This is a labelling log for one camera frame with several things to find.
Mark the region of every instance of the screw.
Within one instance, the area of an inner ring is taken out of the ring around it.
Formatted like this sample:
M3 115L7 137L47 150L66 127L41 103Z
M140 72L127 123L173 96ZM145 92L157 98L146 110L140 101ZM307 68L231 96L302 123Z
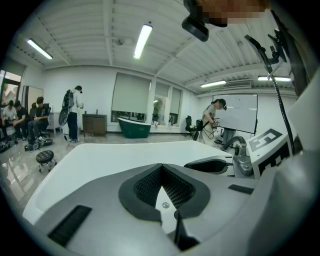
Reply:
M162 207L165 208L165 209L168 209L170 207L170 204L168 204L167 202L164 202L162 204Z

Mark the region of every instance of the woman holding cables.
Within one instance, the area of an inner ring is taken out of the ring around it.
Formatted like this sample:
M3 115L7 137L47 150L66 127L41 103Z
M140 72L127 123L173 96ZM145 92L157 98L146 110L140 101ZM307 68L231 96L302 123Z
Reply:
M227 110L227 103L223 98L212 101L211 104L203 111L202 131L200 132L200 142L208 146L213 146L214 132L217 129L214 118L216 110Z

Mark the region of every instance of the green bathtub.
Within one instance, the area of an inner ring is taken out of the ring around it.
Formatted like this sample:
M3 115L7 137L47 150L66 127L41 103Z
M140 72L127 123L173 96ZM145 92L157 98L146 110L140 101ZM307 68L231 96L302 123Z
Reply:
M122 133L126 138L147 138L150 133L151 124L127 120L120 117L118 117L118 120Z

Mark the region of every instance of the wooden cabinet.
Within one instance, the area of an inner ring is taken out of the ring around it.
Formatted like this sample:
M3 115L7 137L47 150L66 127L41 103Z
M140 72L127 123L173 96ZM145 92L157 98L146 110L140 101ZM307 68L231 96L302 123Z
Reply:
M107 133L107 116L102 114L83 114L83 136L86 134L103 135Z

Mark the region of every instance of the window blind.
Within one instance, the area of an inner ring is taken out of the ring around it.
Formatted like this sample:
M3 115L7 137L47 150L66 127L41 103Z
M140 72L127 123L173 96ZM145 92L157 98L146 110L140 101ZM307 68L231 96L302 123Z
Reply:
M147 113L151 81L142 77L118 73L115 80L112 110Z

